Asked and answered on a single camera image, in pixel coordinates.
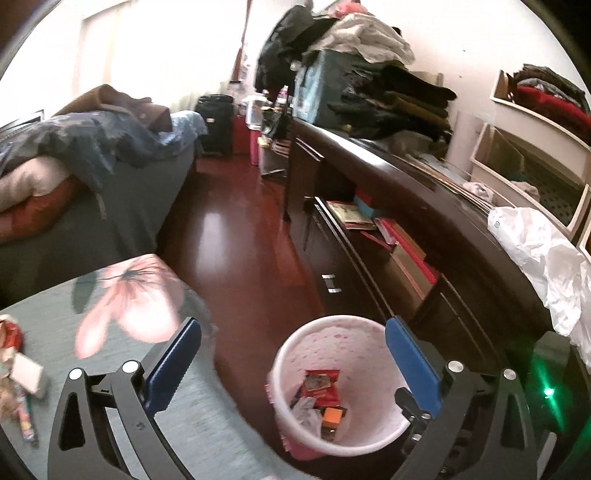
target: plastic storage container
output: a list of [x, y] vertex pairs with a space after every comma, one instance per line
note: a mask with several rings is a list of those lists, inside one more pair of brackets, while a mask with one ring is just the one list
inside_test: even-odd
[[505, 136], [505, 133], [485, 124], [472, 155], [471, 181], [482, 182], [494, 190], [498, 194], [495, 199], [499, 206], [531, 207], [539, 210], [564, 236], [572, 240], [589, 208], [589, 185], [577, 186], [560, 178], [545, 162], [515, 145], [525, 157], [525, 181], [540, 192], [541, 199], [538, 203], [490, 167], [491, 151], [501, 141], [497, 138], [499, 135]]
[[262, 108], [264, 106], [271, 106], [272, 103], [267, 100], [267, 97], [259, 93], [248, 96], [245, 100], [247, 103], [246, 124], [251, 130], [260, 130], [262, 124]]
[[271, 149], [272, 140], [266, 137], [258, 139], [259, 146], [259, 171], [261, 175], [271, 173], [285, 173], [287, 171], [288, 160]]
[[495, 126], [575, 183], [591, 181], [591, 147], [552, 120], [512, 103], [508, 78], [501, 70], [492, 89]]
[[[305, 370], [338, 368], [341, 405], [348, 409], [334, 443], [302, 428], [290, 402]], [[324, 455], [351, 457], [382, 449], [408, 428], [394, 401], [407, 387], [385, 343], [385, 328], [349, 315], [314, 320], [296, 330], [283, 344], [269, 373], [269, 400], [275, 408], [284, 444], [297, 460]]]

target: red wooden floor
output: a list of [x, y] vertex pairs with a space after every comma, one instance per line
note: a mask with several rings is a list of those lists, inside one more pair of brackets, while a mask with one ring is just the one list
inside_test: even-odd
[[160, 256], [204, 298], [219, 327], [216, 368], [246, 421], [286, 461], [323, 479], [390, 479], [393, 444], [359, 458], [300, 463], [281, 446], [264, 385], [281, 344], [322, 315], [281, 221], [282, 187], [246, 157], [196, 163], [161, 232]]

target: pink flower print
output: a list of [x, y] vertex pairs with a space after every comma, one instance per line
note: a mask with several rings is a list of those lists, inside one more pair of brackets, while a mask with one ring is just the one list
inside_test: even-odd
[[92, 356], [102, 348], [111, 320], [140, 342], [165, 342], [176, 332], [184, 288], [156, 255], [111, 265], [100, 281], [107, 290], [78, 327], [74, 347], [78, 358]]

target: storage cabinet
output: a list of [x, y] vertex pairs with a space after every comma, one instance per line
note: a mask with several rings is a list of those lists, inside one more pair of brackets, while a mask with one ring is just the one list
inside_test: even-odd
[[420, 340], [438, 345], [443, 358], [458, 360], [474, 371], [495, 374], [507, 365], [444, 276], [429, 292], [410, 328]]
[[[396, 157], [361, 150], [344, 135], [299, 120], [293, 130], [284, 213], [327, 315], [381, 323], [400, 315], [446, 360], [481, 372], [508, 365], [514, 339], [532, 345], [552, 328], [548, 310], [488, 232], [485, 216]], [[388, 250], [345, 230], [326, 206], [327, 200], [351, 202], [356, 186], [420, 239], [426, 261], [441, 272], [420, 304], [409, 297], [408, 280], [392, 272]]]
[[312, 208], [304, 251], [326, 314], [358, 315], [383, 323], [390, 315], [378, 306], [342, 233], [332, 225], [321, 200], [316, 199]]
[[316, 179], [323, 158], [301, 140], [296, 138], [293, 142], [288, 169], [290, 181], [285, 194], [285, 212], [291, 221], [291, 239], [296, 248], [301, 248], [304, 242], [304, 230], [308, 222], [304, 203], [316, 192]]

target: trash can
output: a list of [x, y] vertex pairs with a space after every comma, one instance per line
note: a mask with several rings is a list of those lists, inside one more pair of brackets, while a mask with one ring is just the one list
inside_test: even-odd
[[[339, 369], [336, 383], [347, 408], [333, 443], [300, 426], [290, 403], [307, 369]], [[283, 344], [269, 373], [267, 392], [285, 449], [296, 460], [375, 452], [399, 438], [409, 423], [394, 401], [407, 387], [385, 343], [383, 325], [334, 315], [296, 330]]]
[[254, 127], [249, 127], [251, 131], [251, 164], [258, 165], [258, 139], [261, 137], [261, 127], [255, 130]]

